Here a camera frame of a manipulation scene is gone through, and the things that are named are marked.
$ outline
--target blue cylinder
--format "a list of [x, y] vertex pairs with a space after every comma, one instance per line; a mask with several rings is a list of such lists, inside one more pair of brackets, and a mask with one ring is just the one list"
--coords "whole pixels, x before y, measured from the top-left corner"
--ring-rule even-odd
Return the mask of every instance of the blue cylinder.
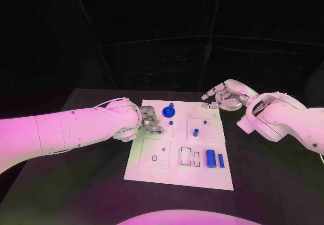
[[207, 151], [207, 158], [208, 158], [208, 168], [217, 168], [217, 158], [215, 158], [215, 151]]
[[195, 129], [195, 137], [198, 137], [198, 132], [199, 132], [199, 129], [197, 128]]
[[163, 109], [162, 113], [163, 113], [165, 117], [171, 118], [175, 116], [176, 110], [173, 107], [169, 106]]
[[220, 155], [218, 155], [218, 158], [220, 158], [220, 166], [221, 166], [221, 168], [225, 168], [224, 155], [220, 154]]

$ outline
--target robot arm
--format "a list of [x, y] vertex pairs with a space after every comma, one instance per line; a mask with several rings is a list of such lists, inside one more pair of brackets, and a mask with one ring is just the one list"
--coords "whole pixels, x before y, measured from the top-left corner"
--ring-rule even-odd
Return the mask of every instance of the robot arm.
[[68, 152], [112, 137], [127, 142], [142, 127], [163, 131], [152, 106], [139, 108], [127, 98], [112, 100], [106, 108], [103, 104], [0, 120], [0, 173], [31, 158]]
[[307, 149], [324, 154], [324, 108], [312, 108], [284, 93], [263, 95], [237, 80], [227, 80], [204, 96], [217, 94], [217, 102], [204, 108], [227, 111], [247, 107], [247, 114], [238, 126], [250, 134], [254, 130], [274, 142], [292, 134]]

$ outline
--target white pegboard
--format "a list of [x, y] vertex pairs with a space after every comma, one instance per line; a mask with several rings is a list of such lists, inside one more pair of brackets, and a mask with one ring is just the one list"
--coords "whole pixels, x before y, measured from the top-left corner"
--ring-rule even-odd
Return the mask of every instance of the white pegboard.
[[[163, 108], [172, 102], [176, 115], [166, 118]], [[234, 190], [220, 110], [204, 109], [199, 102], [145, 100], [142, 105], [155, 107], [161, 126], [168, 132], [152, 134], [145, 129], [139, 131], [137, 138], [133, 140], [125, 179]], [[195, 128], [199, 129], [198, 137], [192, 134]], [[169, 146], [166, 151], [162, 151], [163, 146]], [[192, 165], [181, 165], [182, 148], [192, 149], [192, 153], [186, 156], [194, 162]], [[214, 169], [207, 165], [207, 150], [209, 149], [214, 149], [217, 153], [217, 168]], [[199, 159], [195, 157], [195, 152], [199, 153]], [[220, 153], [224, 154], [225, 168], [220, 167]], [[195, 160], [201, 162], [199, 167], [195, 166]]]

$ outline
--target dark table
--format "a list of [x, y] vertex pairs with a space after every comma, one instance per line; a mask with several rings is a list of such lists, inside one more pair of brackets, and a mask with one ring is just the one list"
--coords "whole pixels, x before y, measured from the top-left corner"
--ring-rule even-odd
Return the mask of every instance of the dark table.
[[[76, 89], [63, 111], [129, 97], [202, 101], [202, 93]], [[125, 180], [132, 142], [110, 139], [31, 159], [0, 205], [2, 225], [110, 225], [159, 210], [230, 214], [266, 225], [324, 223], [324, 165], [293, 136], [279, 143], [221, 111], [235, 191]]]

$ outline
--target blue screw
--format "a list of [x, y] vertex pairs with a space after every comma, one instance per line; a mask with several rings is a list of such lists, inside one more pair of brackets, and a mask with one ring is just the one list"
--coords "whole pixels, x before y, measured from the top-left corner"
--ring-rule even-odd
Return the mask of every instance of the blue screw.
[[195, 129], [195, 137], [198, 137], [198, 132], [199, 132], [199, 129], [197, 128]]

